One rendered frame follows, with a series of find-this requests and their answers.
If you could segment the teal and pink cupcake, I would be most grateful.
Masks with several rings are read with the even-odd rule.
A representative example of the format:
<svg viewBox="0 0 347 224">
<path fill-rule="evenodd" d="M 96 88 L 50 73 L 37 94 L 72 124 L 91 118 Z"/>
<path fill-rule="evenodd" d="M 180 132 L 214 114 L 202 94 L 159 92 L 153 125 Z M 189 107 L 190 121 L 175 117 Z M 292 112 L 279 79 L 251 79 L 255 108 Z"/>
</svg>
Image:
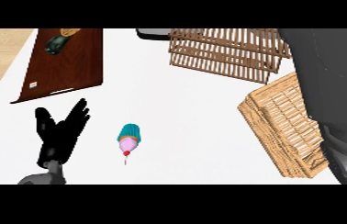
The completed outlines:
<svg viewBox="0 0 347 224">
<path fill-rule="evenodd" d="M 140 144 L 140 127 L 136 124 L 124 125 L 116 141 L 124 157 L 128 157 L 131 151 Z"/>
</svg>

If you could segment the dark brown wooden placemat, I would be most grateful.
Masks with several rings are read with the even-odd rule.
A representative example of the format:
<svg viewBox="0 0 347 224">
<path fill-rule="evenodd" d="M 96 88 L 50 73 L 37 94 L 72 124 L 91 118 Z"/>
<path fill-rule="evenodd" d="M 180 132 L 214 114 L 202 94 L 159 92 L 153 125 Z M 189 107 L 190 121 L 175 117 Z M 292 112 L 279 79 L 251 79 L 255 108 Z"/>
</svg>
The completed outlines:
<svg viewBox="0 0 347 224">
<path fill-rule="evenodd" d="M 82 28 L 57 55 L 44 46 L 57 28 L 40 28 L 26 67 L 19 103 L 100 85 L 103 82 L 103 30 Z"/>
</svg>

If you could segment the dark green vegetable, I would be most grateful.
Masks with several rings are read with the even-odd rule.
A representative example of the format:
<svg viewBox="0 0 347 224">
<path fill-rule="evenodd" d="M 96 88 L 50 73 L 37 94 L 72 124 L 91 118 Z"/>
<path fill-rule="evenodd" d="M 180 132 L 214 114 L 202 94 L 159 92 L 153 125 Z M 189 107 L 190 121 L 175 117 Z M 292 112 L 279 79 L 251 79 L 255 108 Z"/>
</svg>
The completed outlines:
<svg viewBox="0 0 347 224">
<path fill-rule="evenodd" d="M 48 39 L 44 46 L 44 51 L 50 55 L 57 55 L 69 41 L 69 37 L 63 37 L 62 35 L 56 35 Z"/>
</svg>

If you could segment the tan wicker basket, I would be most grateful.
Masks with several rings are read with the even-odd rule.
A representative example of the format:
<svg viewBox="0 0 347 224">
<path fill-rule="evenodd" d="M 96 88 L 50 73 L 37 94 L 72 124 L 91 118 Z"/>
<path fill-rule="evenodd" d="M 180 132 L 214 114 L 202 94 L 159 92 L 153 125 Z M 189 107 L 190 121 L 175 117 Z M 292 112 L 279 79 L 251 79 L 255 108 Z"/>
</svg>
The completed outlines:
<svg viewBox="0 0 347 224">
<path fill-rule="evenodd" d="M 297 73 L 252 91 L 237 109 L 280 175 L 313 178 L 328 161 L 319 125 L 305 114 Z"/>
</svg>

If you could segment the dark grey rounded object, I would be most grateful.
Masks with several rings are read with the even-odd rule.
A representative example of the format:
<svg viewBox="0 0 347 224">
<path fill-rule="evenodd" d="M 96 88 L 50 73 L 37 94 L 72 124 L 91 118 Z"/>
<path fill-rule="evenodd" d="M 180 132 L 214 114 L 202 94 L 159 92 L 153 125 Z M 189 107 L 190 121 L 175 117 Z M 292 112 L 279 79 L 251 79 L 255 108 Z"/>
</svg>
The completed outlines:
<svg viewBox="0 0 347 224">
<path fill-rule="evenodd" d="M 136 32 L 141 39 L 168 40 L 171 30 L 168 28 L 137 28 Z"/>
</svg>

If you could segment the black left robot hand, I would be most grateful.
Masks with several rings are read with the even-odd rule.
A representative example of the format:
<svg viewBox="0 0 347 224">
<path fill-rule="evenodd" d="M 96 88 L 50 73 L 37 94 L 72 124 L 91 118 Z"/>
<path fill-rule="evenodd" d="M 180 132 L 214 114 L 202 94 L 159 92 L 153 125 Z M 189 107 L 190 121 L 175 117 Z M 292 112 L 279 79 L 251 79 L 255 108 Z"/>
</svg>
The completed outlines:
<svg viewBox="0 0 347 224">
<path fill-rule="evenodd" d="M 84 98 L 78 100 L 68 117 L 60 122 L 53 120 L 44 107 L 35 109 L 37 133 L 43 141 L 37 161 L 41 168 L 51 161 L 57 161 L 59 164 L 68 162 L 78 136 L 90 119 L 88 112 Z"/>
</svg>

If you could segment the wooden slatted tiered shelf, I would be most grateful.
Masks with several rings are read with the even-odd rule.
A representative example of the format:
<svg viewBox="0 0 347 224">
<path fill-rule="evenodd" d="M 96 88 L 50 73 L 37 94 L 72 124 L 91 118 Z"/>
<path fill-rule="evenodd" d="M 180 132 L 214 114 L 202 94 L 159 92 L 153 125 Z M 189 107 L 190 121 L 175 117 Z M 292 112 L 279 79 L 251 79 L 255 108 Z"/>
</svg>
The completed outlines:
<svg viewBox="0 0 347 224">
<path fill-rule="evenodd" d="M 289 59 L 274 28 L 172 28 L 170 65 L 266 84 Z"/>
</svg>

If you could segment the large dark grey appliance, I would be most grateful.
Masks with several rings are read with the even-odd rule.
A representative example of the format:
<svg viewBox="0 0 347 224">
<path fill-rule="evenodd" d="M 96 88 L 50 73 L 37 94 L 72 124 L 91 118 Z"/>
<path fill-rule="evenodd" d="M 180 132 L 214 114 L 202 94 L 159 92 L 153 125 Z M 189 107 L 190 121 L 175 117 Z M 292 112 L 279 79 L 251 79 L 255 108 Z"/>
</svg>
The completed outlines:
<svg viewBox="0 0 347 224">
<path fill-rule="evenodd" d="M 289 45 L 305 112 L 319 123 L 323 156 L 347 185 L 347 28 L 280 28 Z"/>
</svg>

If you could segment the tan croissant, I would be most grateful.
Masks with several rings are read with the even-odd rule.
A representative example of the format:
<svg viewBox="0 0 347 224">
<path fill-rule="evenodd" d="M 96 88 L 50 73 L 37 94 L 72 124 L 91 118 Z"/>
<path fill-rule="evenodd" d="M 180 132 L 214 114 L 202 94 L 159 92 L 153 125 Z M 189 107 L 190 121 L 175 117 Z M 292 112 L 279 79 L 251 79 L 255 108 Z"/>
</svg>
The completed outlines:
<svg viewBox="0 0 347 224">
<path fill-rule="evenodd" d="M 79 31 L 78 28 L 62 28 L 59 33 L 63 37 L 71 37 Z"/>
</svg>

